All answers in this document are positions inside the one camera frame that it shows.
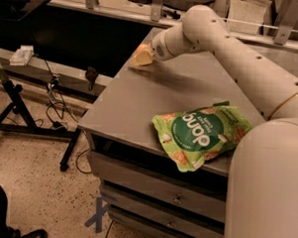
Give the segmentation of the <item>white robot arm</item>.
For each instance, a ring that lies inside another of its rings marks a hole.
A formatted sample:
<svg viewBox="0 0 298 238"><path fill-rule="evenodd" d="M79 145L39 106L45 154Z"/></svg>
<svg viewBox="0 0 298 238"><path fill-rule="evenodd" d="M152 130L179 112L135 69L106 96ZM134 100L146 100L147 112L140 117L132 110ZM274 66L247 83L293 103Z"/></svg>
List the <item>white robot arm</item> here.
<svg viewBox="0 0 298 238"><path fill-rule="evenodd" d="M265 122L238 144L229 168L224 238L298 238L298 78L233 38L209 7L135 53L135 65L206 50L226 69Z"/></svg>

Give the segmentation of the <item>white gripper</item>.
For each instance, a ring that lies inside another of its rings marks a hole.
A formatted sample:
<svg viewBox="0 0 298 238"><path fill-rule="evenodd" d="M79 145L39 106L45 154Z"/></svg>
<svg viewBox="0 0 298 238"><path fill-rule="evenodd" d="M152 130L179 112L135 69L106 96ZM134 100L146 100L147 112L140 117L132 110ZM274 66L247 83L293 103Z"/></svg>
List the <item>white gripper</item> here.
<svg viewBox="0 0 298 238"><path fill-rule="evenodd" d="M172 29L161 31L156 34L151 42L153 56L157 60L171 60L177 56L176 33ZM133 65L145 66L152 63L149 51L140 51L131 57Z"/></svg>

